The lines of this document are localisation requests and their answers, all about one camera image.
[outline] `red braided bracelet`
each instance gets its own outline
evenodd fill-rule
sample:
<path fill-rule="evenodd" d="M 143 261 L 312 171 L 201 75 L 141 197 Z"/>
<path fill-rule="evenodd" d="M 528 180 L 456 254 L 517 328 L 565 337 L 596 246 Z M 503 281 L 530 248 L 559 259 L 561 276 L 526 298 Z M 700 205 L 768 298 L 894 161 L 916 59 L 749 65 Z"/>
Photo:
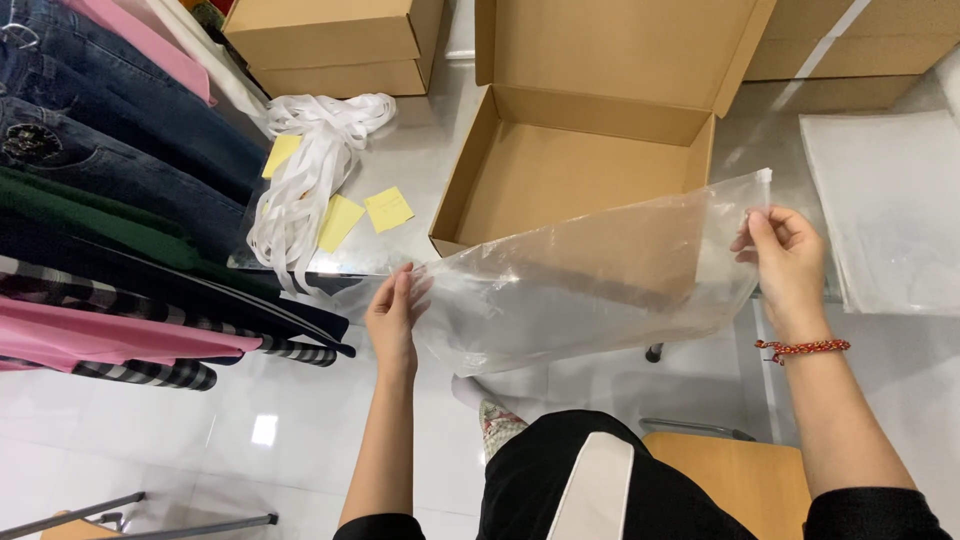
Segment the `red braided bracelet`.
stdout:
<path fill-rule="evenodd" d="M 802 355 L 804 353 L 822 353 L 824 351 L 846 351 L 850 348 L 850 342 L 843 339 L 834 339 L 832 341 L 815 341 L 813 343 L 804 343 L 803 345 L 783 345 L 779 341 L 766 341 L 758 339 L 754 344 L 758 349 L 774 348 L 774 357 L 764 358 L 783 365 L 783 358 L 780 355 Z"/>

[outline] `sticky note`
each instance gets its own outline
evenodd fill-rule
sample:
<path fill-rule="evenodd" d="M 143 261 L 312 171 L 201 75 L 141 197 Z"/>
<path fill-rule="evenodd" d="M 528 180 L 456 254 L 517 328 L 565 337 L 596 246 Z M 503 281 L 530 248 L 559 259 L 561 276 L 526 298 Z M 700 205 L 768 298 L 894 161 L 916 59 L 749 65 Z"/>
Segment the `sticky note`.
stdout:
<path fill-rule="evenodd" d="M 370 220 L 373 221 L 373 228 L 378 233 L 405 223 L 414 216 L 414 212 L 396 187 L 364 199 L 363 204 L 367 207 Z"/>
<path fill-rule="evenodd" d="M 333 253 L 347 237 L 350 229 L 360 221 L 364 211 L 363 207 L 347 197 L 334 194 L 326 206 L 324 222 L 317 236 L 317 246 L 327 253 Z"/>
<path fill-rule="evenodd" d="M 274 141 L 274 148 L 270 150 L 270 156 L 267 157 L 267 164 L 263 165 L 263 178 L 270 180 L 274 177 L 276 168 L 284 160 L 294 155 L 297 147 L 300 146 L 300 140 L 303 135 L 277 135 Z"/>

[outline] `black sleeve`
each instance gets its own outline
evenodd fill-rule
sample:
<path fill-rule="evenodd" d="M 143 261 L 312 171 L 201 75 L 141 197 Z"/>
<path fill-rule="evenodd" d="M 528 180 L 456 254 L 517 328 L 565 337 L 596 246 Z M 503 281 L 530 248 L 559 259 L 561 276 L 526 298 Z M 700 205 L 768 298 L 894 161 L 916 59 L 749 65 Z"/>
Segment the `black sleeve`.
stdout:
<path fill-rule="evenodd" d="M 333 540 L 425 540 L 420 523 L 407 514 L 375 514 L 344 523 Z"/>
<path fill-rule="evenodd" d="M 924 494 L 898 487 L 849 487 L 813 500 L 805 540 L 949 540 Z"/>

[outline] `blue jeans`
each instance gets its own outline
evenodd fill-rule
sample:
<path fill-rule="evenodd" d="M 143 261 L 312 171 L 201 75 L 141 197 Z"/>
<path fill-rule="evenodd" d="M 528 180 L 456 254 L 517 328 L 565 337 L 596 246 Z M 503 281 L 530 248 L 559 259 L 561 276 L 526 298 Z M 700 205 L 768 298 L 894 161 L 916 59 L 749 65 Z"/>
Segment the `blue jeans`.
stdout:
<path fill-rule="evenodd" d="M 8 39 L 0 56 L 8 95 L 61 111 L 248 203 L 263 149 L 122 37 L 56 0 L 0 0 L 0 16 L 11 4 L 12 22 L 34 31 L 39 44 L 19 50 Z M 29 81 L 28 66 L 39 71 Z"/>
<path fill-rule="evenodd" d="M 0 166 L 177 222 L 210 260 L 226 261 L 238 242 L 244 207 L 163 161 L 15 97 L 0 98 Z"/>

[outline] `hand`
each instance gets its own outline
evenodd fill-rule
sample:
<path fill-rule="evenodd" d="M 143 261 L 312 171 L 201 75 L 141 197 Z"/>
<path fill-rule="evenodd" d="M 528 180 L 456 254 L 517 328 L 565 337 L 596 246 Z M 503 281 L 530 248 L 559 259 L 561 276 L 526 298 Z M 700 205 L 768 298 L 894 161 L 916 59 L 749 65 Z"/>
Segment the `hand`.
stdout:
<path fill-rule="evenodd" d="M 741 251 L 756 245 L 756 252 Z M 830 340 L 824 314 L 824 240 L 798 212 L 751 211 L 730 247 L 738 262 L 758 262 L 764 310 L 784 344 Z"/>
<path fill-rule="evenodd" d="M 433 279 L 419 283 L 411 291 L 414 276 L 413 262 L 397 268 L 373 295 L 364 315 L 367 333 L 376 354 L 377 375 L 412 379 L 417 373 L 417 349 L 414 348 L 413 327 L 417 319 L 430 307 L 430 301 L 417 302 L 433 284 Z"/>

